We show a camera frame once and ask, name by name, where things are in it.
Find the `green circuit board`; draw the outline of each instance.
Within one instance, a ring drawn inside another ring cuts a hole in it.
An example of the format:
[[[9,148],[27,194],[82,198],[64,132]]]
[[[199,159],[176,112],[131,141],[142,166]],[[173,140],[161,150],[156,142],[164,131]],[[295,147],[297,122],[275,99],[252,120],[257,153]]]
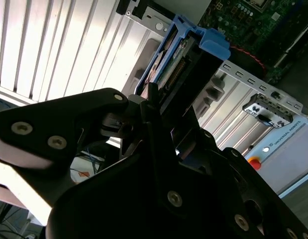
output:
[[[296,0],[213,0],[200,26],[215,28],[231,45],[256,55]]]

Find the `electronic component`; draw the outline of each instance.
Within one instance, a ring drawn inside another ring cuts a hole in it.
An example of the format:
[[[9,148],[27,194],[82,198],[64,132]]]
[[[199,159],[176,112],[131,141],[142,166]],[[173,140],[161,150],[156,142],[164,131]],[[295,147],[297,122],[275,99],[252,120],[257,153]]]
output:
[[[235,15],[237,11],[238,11],[238,8],[234,6],[231,10],[231,13]]]
[[[244,13],[244,12],[241,12],[241,13],[239,14],[238,18],[239,18],[240,20],[242,20],[242,19],[244,18],[244,16],[245,16],[245,13]]]
[[[252,22],[252,18],[251,17],[248,17],[245,21],[247,24],[250,24]]]
[[[218,2],[217,5],[215,6],[215,8],[217,8],[218,10],[222,9],[223,4]]]
[[[253,95],[243,110],[254,116],[259,122],[281,128],[293,121],[291,113],[284,107],[275,104],[260,94]]]
[[[248,3],[250,6],[257,9],[259,12],[263,12],[264,9],[268,6],[269,0],[243,0]]]

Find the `motherboard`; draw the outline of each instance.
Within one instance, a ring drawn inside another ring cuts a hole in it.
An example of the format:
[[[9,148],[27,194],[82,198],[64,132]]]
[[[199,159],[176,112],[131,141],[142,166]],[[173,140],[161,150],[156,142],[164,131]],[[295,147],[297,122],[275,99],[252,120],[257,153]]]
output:
[[[212,0],[200,26],[223,33],[230,60],[274,85],[308,45],[308,0]]]
[[[223,33],[231,44],[256,55],[296,0],[218,0],[211,2],[200,25]]]

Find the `corrugated metal panel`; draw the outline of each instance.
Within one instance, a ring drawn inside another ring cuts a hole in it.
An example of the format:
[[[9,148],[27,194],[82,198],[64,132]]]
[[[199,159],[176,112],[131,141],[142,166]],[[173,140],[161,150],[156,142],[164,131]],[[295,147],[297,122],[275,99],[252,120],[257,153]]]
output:
[[[147,40],[115,0],[0,0],[0,92],[29,103],[122,90]]]
[[[242,110],[256,91],[220,70],[215,76],[223,79],[225,93],[211,104],[199,123],[212,133],[220,149],[234,147],[243,153],[268,128]]]

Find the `black cable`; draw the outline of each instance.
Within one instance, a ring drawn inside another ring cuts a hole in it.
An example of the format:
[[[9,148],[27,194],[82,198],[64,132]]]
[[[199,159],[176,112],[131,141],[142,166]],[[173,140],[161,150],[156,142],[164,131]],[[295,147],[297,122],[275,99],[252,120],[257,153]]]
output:
[[[12,231],[13,232],[13,230],[8,226],[8,225],[6,225],[6,224],[0,224],[1,226],[5,226],[6,228],[8,228],[10,231]]]
[[[4,218],[6,217],[6,215],[8,214],[11,208],[12,208],[12,205],[5,204],[5,206],[3,207],[3,210],[0,213],[0,224],[4,222]]]
[[[4,235],[2,235],[1,233],[0,233],[0,237],[1,237],[2,239],[8,239],[7,237],[5,237]]]
[[[78,173],[82,173],[82,174],[85,175],[86,177],[90,178],[89,175],[87,175],[87,174],[84,173],[84,172],[81,172],[81,171],[76,170],[76,169],[74,169],[74,168],[70,168],[70,170],[76,171],[76,172],[78,172]]]
[[[12,233],[12,234],[15,234],[23,239],[26,239],[24,236],[22,236],[21,234],[19,233],[15,233],[15,232],[12,232],[12,231],[6,231],[6,230],[0,230],[0,233]]]
[[[14,213],[12,213],[9,217],[5,218],[1,223],[4,223],[6,220],[8,220],[9,218],[11,218],[15,213],[17,213],[18,211],[20,211],[21,208],[19,208],[18,210],[16,210]]]
[[[3,210],[4,210],[4,208],[6,207],[7,203],[3,203],[2,205],[3,205]]]

